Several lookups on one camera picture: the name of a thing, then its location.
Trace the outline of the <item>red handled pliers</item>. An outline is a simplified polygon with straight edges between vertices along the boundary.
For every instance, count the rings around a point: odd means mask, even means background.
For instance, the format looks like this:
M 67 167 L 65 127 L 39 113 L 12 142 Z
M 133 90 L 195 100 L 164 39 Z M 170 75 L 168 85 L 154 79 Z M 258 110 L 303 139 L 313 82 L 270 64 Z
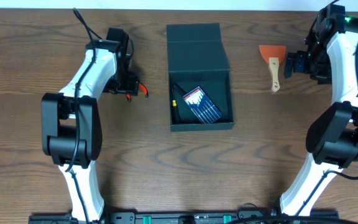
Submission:
M 132 101 L 132 97 L 133 97 L 133 96 L 137 96 L 140 91 L 144 94 L 144 96 L 145 96 L 146 98 L 149 97 L 149 91 L 148 91 L 148 89 L 146 88 L 146 86 L 143 85 L 142 83 L 138 83 L 138 84 L 135 85 L 134 91 L 132 91 L 132 92 L 130 92 L 130 93 L 128 93 L 128 94 L 126 95 L 127 101 L 128 101 L 128 102 L 131 102 L 131 101 Z

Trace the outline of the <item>black yellow screwdriver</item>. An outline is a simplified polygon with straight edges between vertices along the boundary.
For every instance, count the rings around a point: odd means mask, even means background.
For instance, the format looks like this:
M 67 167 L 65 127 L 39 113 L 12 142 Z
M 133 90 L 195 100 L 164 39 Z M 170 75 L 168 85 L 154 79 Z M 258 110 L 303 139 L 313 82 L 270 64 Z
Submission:
M 175 94 L 174 91 L 177 91 L 181 96 L 184 96 L 186 94 L 186 92 L 184 91 L 184 89 L 182 87 L 180 87 L 177 83 L 174 83 L 172 86 L 172 96 L 173 96 L 173 100 L 172 100 L 172 108 L 173 108 L 173 124 L 179 124 L 180 123 L 180 114 L 179 114 L 179 109 L 178 109 L 178 105 L 177 105 L 177 101 L 175 99 Z

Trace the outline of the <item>blue drill bit case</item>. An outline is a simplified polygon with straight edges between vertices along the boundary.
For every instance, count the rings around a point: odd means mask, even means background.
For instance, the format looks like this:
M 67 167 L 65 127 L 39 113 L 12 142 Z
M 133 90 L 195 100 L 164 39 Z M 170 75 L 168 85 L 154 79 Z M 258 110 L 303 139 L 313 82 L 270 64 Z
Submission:
M 203 124 L 213 124 L 223 116 L 209 96 L 199 86 L 186 93 L 183 96 L 183 100 Z

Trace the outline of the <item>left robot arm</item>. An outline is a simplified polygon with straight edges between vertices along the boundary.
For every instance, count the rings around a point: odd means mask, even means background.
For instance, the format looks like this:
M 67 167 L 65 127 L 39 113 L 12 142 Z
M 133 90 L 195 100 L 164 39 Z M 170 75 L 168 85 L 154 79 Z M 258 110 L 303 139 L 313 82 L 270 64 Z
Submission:
M 127 50 L 133 46 L 123 29 L 109 28 L 105 39 L 86 45 L 85 59 L 69 84 L 42 97 L 42 149 L 63 174 L 72 202 L 70 215 L 47 223 L 108 222 L 96 172 L 103 142 L 98 101 L 103 93 L 128 101 L 139 91 L 149 94 L 129 70 L 133 55 Z

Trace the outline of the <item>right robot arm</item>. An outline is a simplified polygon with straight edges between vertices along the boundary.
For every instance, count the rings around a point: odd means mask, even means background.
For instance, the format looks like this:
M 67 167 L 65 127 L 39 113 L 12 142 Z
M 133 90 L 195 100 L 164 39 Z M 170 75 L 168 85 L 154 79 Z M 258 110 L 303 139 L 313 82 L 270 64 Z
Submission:
M 333 1 L 318 12 L 305 45 L 306 51 L 287 54 L 284 76 L 308 74 L 331 84 L 333 94 L 307 132 L 305 163 L 280 197 L 281 213 L 291 217 L 310 215 L 330 181 L 358 161 L 358 17 Z

